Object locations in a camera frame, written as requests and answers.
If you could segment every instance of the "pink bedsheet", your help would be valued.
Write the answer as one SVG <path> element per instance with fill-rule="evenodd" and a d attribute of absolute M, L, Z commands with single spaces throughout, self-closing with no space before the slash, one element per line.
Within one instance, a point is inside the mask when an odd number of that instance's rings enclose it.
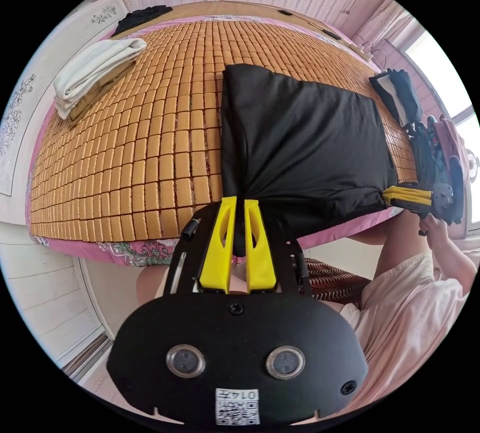
<path fill-rule="evenodd" d="M 316 31 L 312 31 L 301 26 L 291 25 L 284 23 L 283 21 L 268 19 L 268 18 L 259 18 L 254 16 L 232 16 L 232 15 L 220 15 L 220 16 L 193 16 L 189 18 L 176 19 L 171 21 L 165 21 L 157 23 L 152 26 L 148 26 L 140 31 L 137 31 L 127 38 L 135 38 L 151 31 L 158 30 L 160 28 L 168 28 L 172 25 L 178 25 L 182 23 L 191 23 L 197 21 L 251 21 L 266 23 L 270 25 L 278 25 L 283 28 L 289 28 L 291 30 L 299 31 L 306 35 L 313 36 L 322 41 L 335 45 L 338 48 L 341 48 L 348 52 L 350 55 L 357 58 L 362 63 L 368 65 L 375 71 L 379 72 L 378 67 L 372 63 L 367 62 L 349 48 L 343 47 L 335 42 L 331 37 L 321 34 Z M 110 38 L 114 29 L 106 34 L 102 40 Z M 45 120 L 41 126 L 40 132 L 35 142 L 33 148 L 33 154 L 30 161 L 30 166 L 28 170 L 28 183 L 26 191 L 26 200 L 25 200 L 25 216 L 26 216 L 26 225 L 30 230 L 30 192 L 31 192 L 31 179 L 32 171 L 35 165 L 35 160 L 37 158 L 42 140 L 45 136 L 47 126 L 49 124 L 50 118 L 55 114 L 55 106 L 52 104 L 48 112 L 46 113 Z M 299 243 L 301 247 L 305 250 L 308 248 L 313 248 L 325 243 L 330 243 L 334 240 L 339 240 L 341 238 L 346 238 L 355 233 L 359 233 L 363 230 L 384 222 L 388 218 L 396 215 L 401 210 L 399 208 L 388 208 L 379 213 L 372 213 L 360 218 L 355 218 L 351 221 L 347 221 L 338 226 L 326 229 L 324 231 L 319 231 L 308 236 L 299 238 Z M 137 266 L 145 267 L 149 265 L 161 265 L 169 264 L 172 259 L 173 250 L 177 244 L 177 239 L 159 239 L 159 240 L 147 240 L 147 241 L 129 241 L 129 242 L 86 242 L 86 241 L 72 241 L 72 240 L 63 240 L 56 238 L 45 238 L 39 236 L 33 236 L 32 239 L 39 244 L 46 245 L 50 249 L 64 253 L 66 255 L 71 255 L 73 257 L 86 258 L 88 260 L 95 260 L 101 262 L 115 263 L 118 265 L 128 265 L 128 266 Z M 235 262 L 242 262 L 243 258 L 235 258 Z"/>

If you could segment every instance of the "window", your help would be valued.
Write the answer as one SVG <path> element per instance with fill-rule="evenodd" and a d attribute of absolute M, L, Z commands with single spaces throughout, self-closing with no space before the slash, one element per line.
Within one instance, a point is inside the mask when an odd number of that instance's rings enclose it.
<path fill-rule="evenodd" d="M 440 45 L 425 31 L 406 51 L 443 102 L 450 118 L 472 106 L 467 90 Z"/>
<path fill-rule="evenodd" d="M 440 100 L 446 116 L 456 124 L 465 147 L 480 158 L 480 125 L 459 74 L 440 45 L 424 31 L 404 53 Z M 480 230 L 480 173 L 466 187 L 467 232 Z"/>
<path fill-rule="evenodd" d="M 480 124 L 475 114 L 456 126 L 458 134 L 465 141 L 465 147 L 476 158 L 480 158 Z M 470 183 L 467 191 L 468 230 L 480 229 L 480 174 Z"/>

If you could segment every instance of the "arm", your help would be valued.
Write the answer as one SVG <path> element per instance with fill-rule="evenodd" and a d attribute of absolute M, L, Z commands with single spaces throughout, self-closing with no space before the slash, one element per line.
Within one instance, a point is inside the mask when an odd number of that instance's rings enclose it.
<path fill-rule="evenodd" d="M 429 215 L 420 221 L 420 228 L 428 232 L 428 245 L 435 255 L 444 278 L 457 280 L 463 288 L 463 294 L 468 294 L 472 288 L 477 267 L 449 239 L 447 224 Z"/>

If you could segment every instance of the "folded clothes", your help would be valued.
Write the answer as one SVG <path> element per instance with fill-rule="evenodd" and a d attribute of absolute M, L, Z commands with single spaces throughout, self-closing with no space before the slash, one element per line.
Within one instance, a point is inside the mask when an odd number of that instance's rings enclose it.
<path fill-rule="evenodd" d="M 68 120 L 71 126 L 76 125 L 85 113 L 103 96 L 109 92 L 130 70 L 135 66 L 134 59 L 124 61 L 110 73 L 98 80 L 88 92 L 80 98 L 80 101 L 71 109 Z"/>
<path fill-rule="evenodd" d="M 372 76 L 370 83 L 396 122 L 404 128 L 422 120 L 423 111 L 409 74 L 401 69 L 388 69 Z"/>
<path fill-rule="evenodd" d="M 139 55 L 147 43 L 140 39 L 105 39 L 69 61 L 53 81 L 55 106 L 61 118 L 67 118 L 73 107 L 92 86 L 122 63 Z"/>
<path fill-rule="evenodd" d="M 150 20 L 158 18 L 165 13 L 169 13 L 173 10 L 171 6 L 166 6 L 164 4 L 158 4 L 156 6 L 149 6 L 145 9 L 136 9 L 132 13 L 128 13 L 124 19 L 121 19 L 118 22 L 118 26 L 116 27 L 115 33 L 112 35 L 119 35 L 120 33 L 126 32 L 130 30 L 130 28 L 138 27 L 139 25 L 143 25 Z"/>

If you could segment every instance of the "pink shirt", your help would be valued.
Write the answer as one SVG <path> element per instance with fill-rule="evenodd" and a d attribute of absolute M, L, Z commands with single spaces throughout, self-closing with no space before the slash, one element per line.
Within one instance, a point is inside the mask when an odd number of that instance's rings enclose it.
<path fill-rule="evenodd" d="M 403 385 L 445 338 L 467 297 L 457 280 L 435 280 L 431 253 L 421 253 L 367 285 L 361 309 L 329 303 L 355 330 L 368 374 L 351 403 L 328 418 L 353 412 Z"/>

